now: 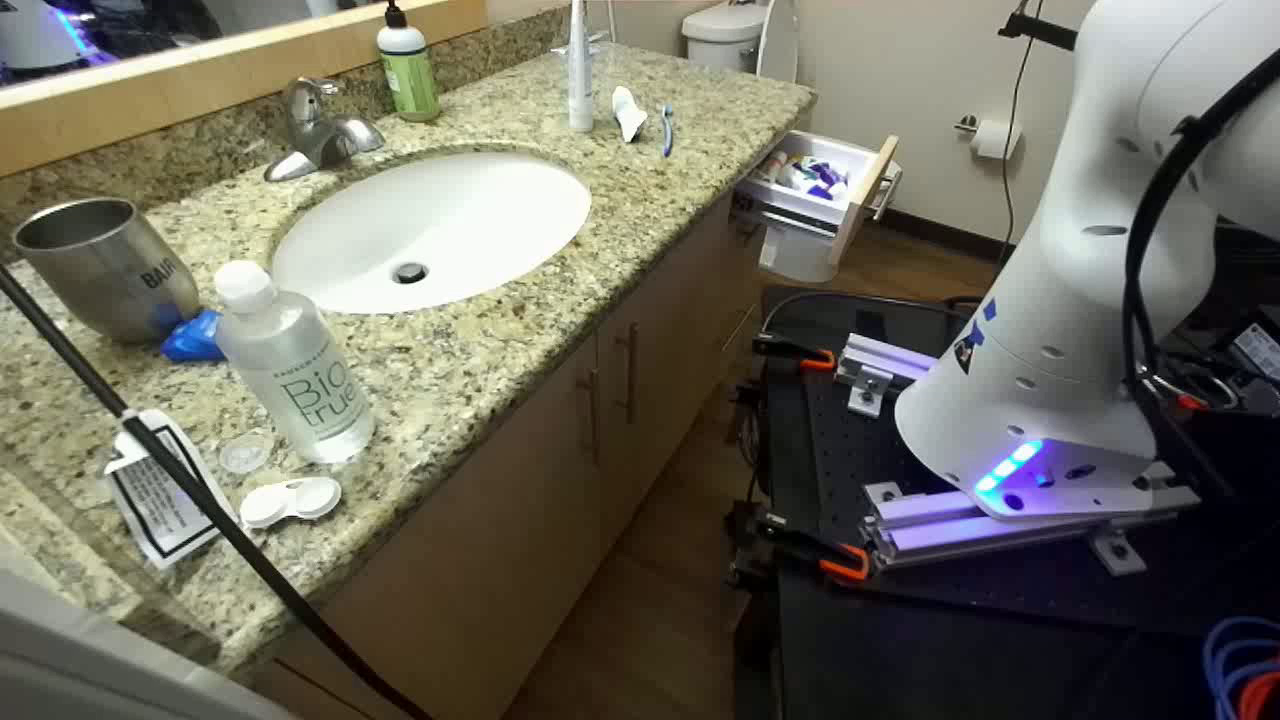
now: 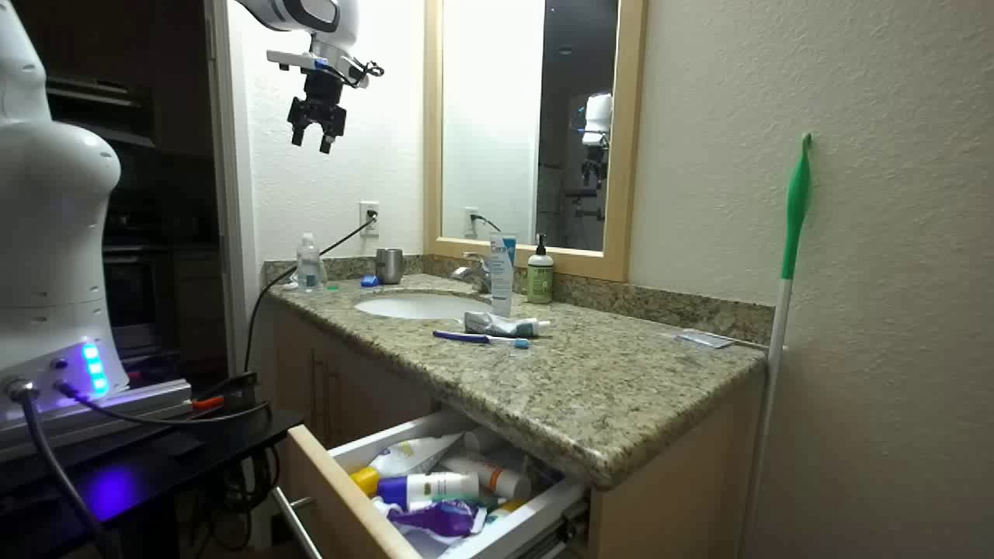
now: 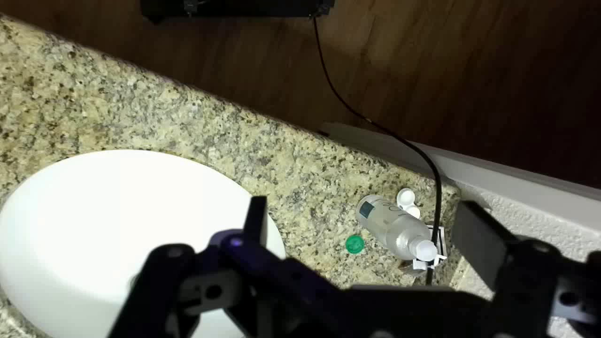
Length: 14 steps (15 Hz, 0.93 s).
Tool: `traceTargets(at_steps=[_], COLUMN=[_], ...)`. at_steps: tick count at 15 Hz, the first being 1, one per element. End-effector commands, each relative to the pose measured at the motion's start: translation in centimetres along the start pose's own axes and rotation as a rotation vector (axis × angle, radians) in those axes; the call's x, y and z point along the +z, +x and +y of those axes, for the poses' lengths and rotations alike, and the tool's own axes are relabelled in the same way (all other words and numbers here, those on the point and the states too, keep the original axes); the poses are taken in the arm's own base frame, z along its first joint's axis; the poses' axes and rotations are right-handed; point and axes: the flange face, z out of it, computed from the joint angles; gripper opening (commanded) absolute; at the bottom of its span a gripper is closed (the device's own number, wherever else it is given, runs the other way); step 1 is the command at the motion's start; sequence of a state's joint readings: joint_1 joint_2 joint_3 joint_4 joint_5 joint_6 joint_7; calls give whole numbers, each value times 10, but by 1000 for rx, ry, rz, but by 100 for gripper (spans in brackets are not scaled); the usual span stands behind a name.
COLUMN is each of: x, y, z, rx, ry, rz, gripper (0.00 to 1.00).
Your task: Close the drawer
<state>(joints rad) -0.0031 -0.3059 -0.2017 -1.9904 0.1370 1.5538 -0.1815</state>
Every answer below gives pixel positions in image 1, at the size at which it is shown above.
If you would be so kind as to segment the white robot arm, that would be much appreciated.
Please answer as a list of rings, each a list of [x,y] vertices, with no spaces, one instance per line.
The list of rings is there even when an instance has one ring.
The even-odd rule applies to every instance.
[[[1009,519],[1144,516],[1144,340],[1210,296],[1224,222],[1280,234],[1280,0],[1091,0],[1025,242],[928,375],[905,449]]]

